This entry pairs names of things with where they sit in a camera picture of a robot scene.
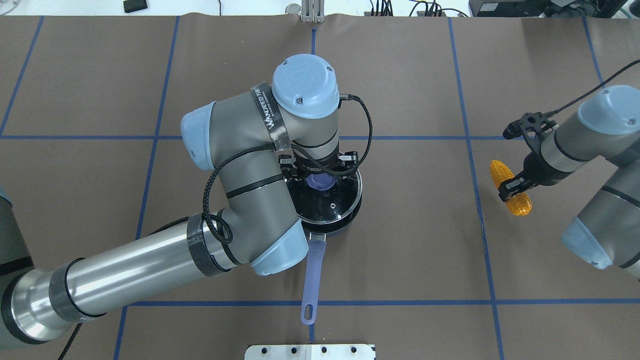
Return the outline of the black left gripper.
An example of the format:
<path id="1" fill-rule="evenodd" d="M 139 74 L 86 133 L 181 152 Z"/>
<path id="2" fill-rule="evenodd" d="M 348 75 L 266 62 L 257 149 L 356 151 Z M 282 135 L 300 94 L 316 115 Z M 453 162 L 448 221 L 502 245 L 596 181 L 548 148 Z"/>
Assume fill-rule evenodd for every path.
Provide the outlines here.
<path id="1" fill-rule="evenodd" d="M 312 174 L 326 174 L 327 171 L 322 170 L 322 167 L 334 173 L 345 173 L 334 176 L 334 178 L 342 180 L 355 174 L 357 168 L 355 164 L 358 160 L 359 153 L 355 150 L 349 152 L 336 151 L 324 159 L 319 159 L 317 162 L 320 165 L 317 165 L 300 153 L 294 152 L 293 155 L 279 155 L 279 168 L 286 182 L 301 182 Z"/>

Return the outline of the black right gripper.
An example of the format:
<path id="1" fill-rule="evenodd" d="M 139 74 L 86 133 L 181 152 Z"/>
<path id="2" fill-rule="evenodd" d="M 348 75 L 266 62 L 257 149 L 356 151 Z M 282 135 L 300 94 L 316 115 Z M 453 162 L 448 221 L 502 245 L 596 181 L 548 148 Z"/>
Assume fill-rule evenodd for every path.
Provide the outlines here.
<path id="1" fill-rule="evenodd" d="M 537 186 L 553 186 L 563 180 L 563 172 L 548 164 L 539 153 L 530 152 L 523 160 L 521 173 L 498 185 L 501 201 L 508 202 L 518 194 Z"/>

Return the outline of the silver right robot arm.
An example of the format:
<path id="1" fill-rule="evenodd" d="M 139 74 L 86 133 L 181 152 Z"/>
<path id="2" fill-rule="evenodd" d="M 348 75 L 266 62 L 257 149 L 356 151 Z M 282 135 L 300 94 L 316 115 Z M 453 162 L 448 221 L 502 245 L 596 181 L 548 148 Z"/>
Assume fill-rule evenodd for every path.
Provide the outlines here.
<path id="1" fill-rule="evenodd" d="M 550 112 L 526 112 L 503 130 L 522 138 L 529 152 L 519 173 L 490 162 L 500 200 L 514 215 L 526 215 L 527 192 L 557 185 L 574 174 L 594 175 L 584 208 L 570 221 L 561 241 L 597 269 L 615 267 L 639 277 L 639 100 L 640 92 L 615 84 L 597 89 L 565 121 Z"/>

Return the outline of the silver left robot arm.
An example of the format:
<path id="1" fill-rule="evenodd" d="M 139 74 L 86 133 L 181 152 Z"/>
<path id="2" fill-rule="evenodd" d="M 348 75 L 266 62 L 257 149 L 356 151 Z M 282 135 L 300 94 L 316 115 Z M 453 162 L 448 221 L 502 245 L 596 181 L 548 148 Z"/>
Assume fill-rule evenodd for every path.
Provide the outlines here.
<path id="1" fill-rule="evenodd" d="M 310 235 L 343 230 L 362 203 L 366 154 L 339 148 L 336 70 L 314 54 L 272 82 L 182 117 L 190 159 L 210 171 L 199 212 L 55 269 L 36 269 L 1 192 L 1 349 L 38 346 L 72 326 L 248 264 L 273 275 L 311 257 Z"/>

